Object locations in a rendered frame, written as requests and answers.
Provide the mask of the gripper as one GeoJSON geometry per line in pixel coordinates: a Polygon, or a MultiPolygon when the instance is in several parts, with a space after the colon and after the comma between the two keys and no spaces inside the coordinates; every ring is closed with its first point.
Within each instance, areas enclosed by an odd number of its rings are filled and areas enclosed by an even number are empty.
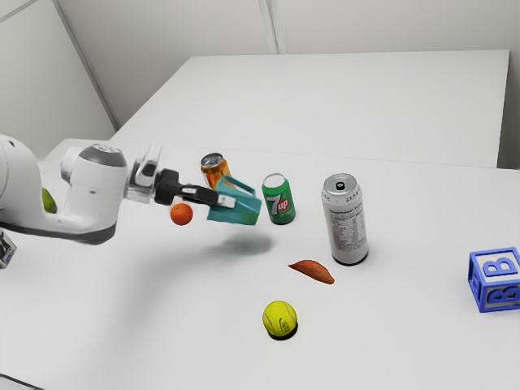
{"type": "Polygon", "coordinates": [[[163,169],[156,175],[154,181],[154,201],[160,205],[169,206],[175,196],[206,206],[233,209],[236,205],[235,198],[223,195],[211,188],[191,184],[181,185],[178,171],[163,169]]]}

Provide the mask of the teal faceted mug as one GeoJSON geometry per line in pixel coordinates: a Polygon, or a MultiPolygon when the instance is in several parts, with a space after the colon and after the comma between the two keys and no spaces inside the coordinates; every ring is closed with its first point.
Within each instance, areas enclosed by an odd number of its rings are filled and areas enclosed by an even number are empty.
{"type": "Polygon", "coordinates": [[[216,205],[210,206],[207,219],[220,223],[253,226],[258,221],[262,201],[254,188],[224,175],[214,189],[219,194],[216,205]]]}

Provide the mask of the orange soda can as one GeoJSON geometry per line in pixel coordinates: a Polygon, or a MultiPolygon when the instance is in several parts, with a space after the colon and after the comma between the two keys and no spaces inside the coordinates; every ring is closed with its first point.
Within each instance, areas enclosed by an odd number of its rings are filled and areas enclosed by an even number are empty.
{"type": "Polygon", "coordinates": [[[230,176],[231,172],[227,160],[220,153],[210,153],[201,158],[201,173],[209,188],[215,189],[219,180],[230,176]]]}

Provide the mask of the orange fruit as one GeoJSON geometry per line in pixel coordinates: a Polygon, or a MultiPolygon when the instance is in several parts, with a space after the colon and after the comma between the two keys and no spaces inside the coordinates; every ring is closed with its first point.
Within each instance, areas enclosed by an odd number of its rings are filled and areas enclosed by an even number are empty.
{"type": "Polygon", "coordinates": [[[193,219],[193,209],[187,203],[176,203],[171,206],[170,218],[175,225],[185,226],[189,224],[193,219]]]}

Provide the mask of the green soda can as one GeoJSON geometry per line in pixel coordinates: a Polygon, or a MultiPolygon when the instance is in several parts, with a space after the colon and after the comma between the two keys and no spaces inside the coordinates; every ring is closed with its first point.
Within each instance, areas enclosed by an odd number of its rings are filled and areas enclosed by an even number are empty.
{"type": "Polygon", "coordinates": [[[268,175],[262,182],[262,193],[272,223],[283,225],[295,219],[296,209],[290,184],[282,174],[268,175]]]}

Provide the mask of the sweet potato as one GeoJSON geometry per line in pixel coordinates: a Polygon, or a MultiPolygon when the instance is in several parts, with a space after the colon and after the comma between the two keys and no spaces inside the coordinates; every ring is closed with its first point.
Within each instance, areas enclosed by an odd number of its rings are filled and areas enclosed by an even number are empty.
{"type": "Polygon", "coordinates": [[[321,283],[325,284],[334,284],[335,279],[329,270],[319,262],[315,260],[301,260],[295,262],[293,264],[288,265],[289,268],[301,272],[304,275],[309,276],[310,278],[317,280],[321,283]]]}

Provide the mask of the tall silver can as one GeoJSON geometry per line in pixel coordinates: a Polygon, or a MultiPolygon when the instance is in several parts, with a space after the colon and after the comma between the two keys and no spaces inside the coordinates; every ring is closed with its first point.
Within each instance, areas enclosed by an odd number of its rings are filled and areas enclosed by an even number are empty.
{"type": "Polygon", "coordinates": [[[350,174],[337,173],[323,183],[321,193],[331,255],[345,266],[363,262],[369,253],[362,189],[350,174]]]}

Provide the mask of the yellow tennis ball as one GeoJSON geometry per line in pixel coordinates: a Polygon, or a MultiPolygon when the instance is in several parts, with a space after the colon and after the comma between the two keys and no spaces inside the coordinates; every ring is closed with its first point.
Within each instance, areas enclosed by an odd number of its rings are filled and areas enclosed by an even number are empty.
{"type": "Polygon", "coordinates": [[[297,313],[286,301],[272,301],[262,313],[262,323],[271,338],[286,339],[297,331],[297,313]]]}

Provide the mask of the green fruit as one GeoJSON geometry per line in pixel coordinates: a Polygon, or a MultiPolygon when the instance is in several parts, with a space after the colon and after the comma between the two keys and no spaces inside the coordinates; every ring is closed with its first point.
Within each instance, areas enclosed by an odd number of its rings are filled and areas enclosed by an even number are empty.
{"type": "Polygon", "coordinates": [[[49,214],[56,214],[58,211],[58,207],[56,202],[47,188],[41,189],[41,199],[44,207],[44,211],[49,214]]]}

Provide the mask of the small grey block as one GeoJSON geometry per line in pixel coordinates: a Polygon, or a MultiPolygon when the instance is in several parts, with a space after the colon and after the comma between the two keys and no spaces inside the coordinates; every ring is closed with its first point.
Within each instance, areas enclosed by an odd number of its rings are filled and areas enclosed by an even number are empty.
{"type": "Polygon", "coordinates": [[[16,250],[17,247],[12,239],[2,229],[0,229],[0,269],[8,267],[16,250]]]}

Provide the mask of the blue letter block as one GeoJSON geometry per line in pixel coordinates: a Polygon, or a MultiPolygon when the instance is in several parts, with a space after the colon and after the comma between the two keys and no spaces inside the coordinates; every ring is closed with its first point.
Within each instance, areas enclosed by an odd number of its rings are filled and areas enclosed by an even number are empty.
{"type": "Polygon", "coordinates": [[[520,254],[516,248],[470,252],[467,279],[481,313],[520,310],[520,254]]]}

